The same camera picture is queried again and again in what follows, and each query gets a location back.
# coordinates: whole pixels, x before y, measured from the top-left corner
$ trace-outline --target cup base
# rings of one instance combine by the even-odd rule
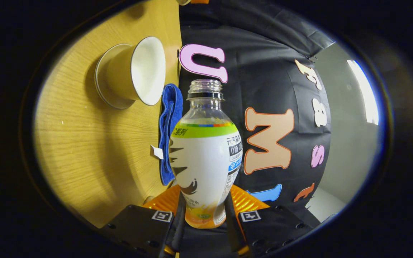
[[[100,95],[101,99],[108,105],[116,109],[126,109],[129,108],[135,100],[129,100],[122,98],[115,94],[108,85],[106,79],[106,69],[110,60],[112,60],[121,51],[132,47],[129,44],[118,44],[108,49],[108,51],[100,57],[96,68],[95,68],[95,86]]]

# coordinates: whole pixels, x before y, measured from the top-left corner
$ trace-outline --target tan letter m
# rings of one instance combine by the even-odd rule
[[[278,144],[294,129],[294,113],[291,109],[284,114],[263,114],[249,107],[245,111],[246,129],[254,131],[257,126],[267,126],[266,129],[252,135],[246,141],[265,152],[249,149],[245,154],[245,174],[250,175],[256,170],[282,167],[287,168],[291,161],[291,150]]]

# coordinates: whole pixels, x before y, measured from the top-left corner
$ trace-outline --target bottle bottom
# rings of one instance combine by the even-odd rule
[[[217,228],[226,221],[224,204],[206,209],[193,209],[187,206],[185,220],[187,224],[196,229]]]
[[[210,219],[206,223],[199,223],[199,222],[196,222],[196,221],[192,221],[192,220],[188,219],[188,216],[185,216],[185,220],[186,220],[187,224],[189,224],[189,226],[191,226],[193,228],[200,229],[200,230],[206,230],[206,229],[214,229],[214,228],[220,227],[226,221],[226,218],[224,218],[222,222],[220,222],[219,224],[216,224],[216,225],[215,225],[213,219]]]

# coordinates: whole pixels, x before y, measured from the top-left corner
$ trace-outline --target plastic bottle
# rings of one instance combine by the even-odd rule
[[[170,138],[170,165],[185,197],[186,222],[198,229],[219,227],[226,219],[224,200],[243,156],[240,134],[221,109],[217,80],[194,80],[190,110]]]

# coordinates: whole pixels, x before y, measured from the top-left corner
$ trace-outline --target wooden table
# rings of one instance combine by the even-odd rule
[[[166,186],[150,150],[151,144],[158,146],[160,101],[111,108],[95,89],[95,66],[116,44],[156,36],[165,49],[165,83],[177,85],[178,7],[174,0],[151,0],[88,31],[52,67],[39,96],[34,137],[44,177],[66,206],[96,227]]]

